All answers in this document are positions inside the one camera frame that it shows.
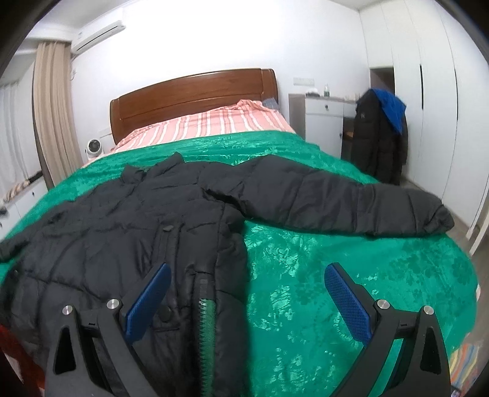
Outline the white bedside cabinet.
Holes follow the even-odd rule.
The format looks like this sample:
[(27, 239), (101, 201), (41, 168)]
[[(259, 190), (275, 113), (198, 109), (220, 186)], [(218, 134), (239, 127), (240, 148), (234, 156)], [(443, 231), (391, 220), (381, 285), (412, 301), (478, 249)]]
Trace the white bedside cabinet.
[(356, 104), (341, 98), (289, 94), (289, 125), (306, 142), (341, 158), (345, 127), (355, 118)]

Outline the beige curtain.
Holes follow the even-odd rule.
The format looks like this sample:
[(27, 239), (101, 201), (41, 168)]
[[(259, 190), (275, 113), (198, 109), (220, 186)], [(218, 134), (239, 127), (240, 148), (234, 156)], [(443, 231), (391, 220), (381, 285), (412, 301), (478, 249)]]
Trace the beige curtain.
[(71, 46), (42, 41), (36, 49), (32, 106), (39, 143), (53, 184), (83, 165), (71, 100)]

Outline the green satin bedspread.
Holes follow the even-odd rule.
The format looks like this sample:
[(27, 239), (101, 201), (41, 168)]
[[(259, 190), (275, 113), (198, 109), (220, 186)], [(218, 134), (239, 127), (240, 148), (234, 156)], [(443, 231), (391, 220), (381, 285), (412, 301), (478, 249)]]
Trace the green satin bedspread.
[[(361, 184), (380, 184), (290, 132), (193, 138), (111, 154), (79, 169), (49, 191), (4, 240), (59, 204), (120, 177), (127, 166), (149, 169), (174, 154), (185, 162), (229, 166), (275, 155)], [(324, 272), (332, 262), (376, 299), (387, 299), (398, 309), (433, 307), (449, 351), (474, 325), (476, 272), (447, 231), (372, 237), (296, 231), (246, 219), (242, 236), (249, 266), (248, 390), (243, 396), (328, 396), (350, 369), (361, 344), (326, 292)]]

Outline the white sheer curtain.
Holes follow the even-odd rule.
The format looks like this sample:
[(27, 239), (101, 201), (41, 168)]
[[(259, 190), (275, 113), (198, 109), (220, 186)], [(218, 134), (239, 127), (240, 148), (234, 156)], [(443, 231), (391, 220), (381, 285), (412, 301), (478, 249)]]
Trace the white sheer curtain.
[(41, 170), (31, 105), (20, 104), (18, 82), (1, 86), (1, 197)]

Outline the black coat on chair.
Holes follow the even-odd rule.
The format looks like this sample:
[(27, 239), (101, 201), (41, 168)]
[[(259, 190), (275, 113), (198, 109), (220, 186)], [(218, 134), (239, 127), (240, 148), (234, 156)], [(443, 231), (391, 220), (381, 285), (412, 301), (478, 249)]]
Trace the black coat on chair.
[(407, 163), (409, 132), (406, 116), (399, 135), (381, 109), (372, 89), (356, 102), (351, 163), (384, 184), (398, 185)]

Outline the brown wooden headboard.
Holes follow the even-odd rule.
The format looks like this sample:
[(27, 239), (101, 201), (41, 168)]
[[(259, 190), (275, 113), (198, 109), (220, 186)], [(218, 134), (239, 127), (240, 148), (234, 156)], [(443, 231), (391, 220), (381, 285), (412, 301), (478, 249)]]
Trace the brown wooden headboard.
[(230, 69), (174, 78), (115, 98), (109, 105), (112, 137), (173, 118), (229, 106), (241, 99), (278, 99), (272, 69)]

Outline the white air conditioner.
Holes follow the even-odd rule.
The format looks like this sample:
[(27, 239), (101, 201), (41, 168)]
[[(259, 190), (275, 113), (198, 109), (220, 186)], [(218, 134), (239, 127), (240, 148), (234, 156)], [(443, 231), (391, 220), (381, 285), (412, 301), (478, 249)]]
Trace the white air conditioner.
[(125, 25), (122, 24), (122, 21), (116, 21), (97, 31), (80, 31), (71, 42), (71, 54), (74, 56), (81, 55), (124, 29)]

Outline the colourful striped rug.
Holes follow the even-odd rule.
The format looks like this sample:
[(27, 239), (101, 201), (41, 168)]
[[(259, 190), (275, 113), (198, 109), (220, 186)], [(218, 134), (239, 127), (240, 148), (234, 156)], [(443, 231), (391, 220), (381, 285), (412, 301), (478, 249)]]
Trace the colourful striped rug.
[(464, 343), (450, 356), (451, 383), (462, 392), (467, 392), (478, 376), (477, 360), (480, 350), (480, 344)]

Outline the black puffer jacket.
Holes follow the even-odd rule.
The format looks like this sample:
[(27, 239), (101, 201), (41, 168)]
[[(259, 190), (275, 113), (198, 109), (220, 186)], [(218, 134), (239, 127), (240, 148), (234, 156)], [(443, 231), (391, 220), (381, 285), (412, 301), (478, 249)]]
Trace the black puffer jacket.
[(11, 264), (1, 323), (45, 366), (65, 305), (100, 308), (157, 265), (171, 268), (170, 318), (152, 320), (135, 349), (169, 396), (248, 390), (246, 219), (372, 237), (443, 234), (453, 218), (433, 194), (361, 184), (267, 155), (237, 166), (174, 154), (46, 212), (1, 244)]

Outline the orange red cloth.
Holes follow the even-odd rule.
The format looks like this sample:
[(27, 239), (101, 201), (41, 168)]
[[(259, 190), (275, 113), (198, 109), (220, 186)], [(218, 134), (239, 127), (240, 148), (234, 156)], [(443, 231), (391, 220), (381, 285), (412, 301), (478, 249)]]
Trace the orange red cloth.
[(44, 396), (45, 374), (41, 367), (27, 354), (14, 335), (1, 326), (1, 351), (9, 360), (9, 365), (16, 362), (13, 370), (27, 388), (29, 396)]

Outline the white windowsill cabinet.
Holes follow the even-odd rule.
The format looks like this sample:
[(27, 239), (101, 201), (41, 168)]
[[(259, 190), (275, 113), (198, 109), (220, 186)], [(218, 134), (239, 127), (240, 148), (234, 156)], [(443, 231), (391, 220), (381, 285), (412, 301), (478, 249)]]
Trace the white windowsill cabinet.
[(20, 222), (20, 220), (39, 202), (48, 189), (43, 177), (39, 178), (27, 188), (22, 190), (11, 202), (4, 204), (6, 213), (1, 215), (0, 237), (4, 239), (7, 234)]

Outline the white wardrobe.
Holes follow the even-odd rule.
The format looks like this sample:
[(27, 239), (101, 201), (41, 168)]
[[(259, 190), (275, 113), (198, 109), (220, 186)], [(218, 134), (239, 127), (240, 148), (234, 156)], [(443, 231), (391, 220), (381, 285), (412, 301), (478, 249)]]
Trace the white wardrobe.
[(406, 106), (405, 177), (471, 225), (488, 179), (488, 64), (435, 1), (380, 1), (360, 12), (371, 68), (394, 70)]

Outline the blue garment on chair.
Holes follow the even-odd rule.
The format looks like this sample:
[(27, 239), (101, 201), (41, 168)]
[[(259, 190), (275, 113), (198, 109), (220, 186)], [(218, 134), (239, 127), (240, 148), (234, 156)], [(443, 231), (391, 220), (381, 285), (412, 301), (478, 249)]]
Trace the blue garment on chair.
[(388, 118), (390, 124), (395, 131), (401, 135), (403, 133), (403, 117), (405, 114), (406, 105), (393, 95), (391, 92), (384, 89), (372, 89), (376, 98), (381, 104), (381, 109)]

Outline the white round fan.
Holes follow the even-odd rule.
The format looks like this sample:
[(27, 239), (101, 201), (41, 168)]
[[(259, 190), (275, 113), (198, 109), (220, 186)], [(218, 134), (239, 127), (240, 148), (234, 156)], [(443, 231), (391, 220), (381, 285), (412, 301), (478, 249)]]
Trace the white round fan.
[(85, 154), (88, 160), (93, 160), (104, 154), (104, 148), (98, 139), (91, 139), (85, 146)]

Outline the striped cloth on windowsill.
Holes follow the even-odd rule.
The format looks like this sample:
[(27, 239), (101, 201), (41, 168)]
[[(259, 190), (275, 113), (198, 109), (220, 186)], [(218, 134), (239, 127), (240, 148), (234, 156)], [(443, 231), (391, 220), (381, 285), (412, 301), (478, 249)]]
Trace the striped cloth on windowsill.
[(21, 183), (15, 184), (12, 188), (10, 188), (7, 193), (2, 198), (4, 203), (11, 202), (18, 194), (20, 194), (23, 190), (25, 190), (31, 184), (30, 180), (24, 180)]

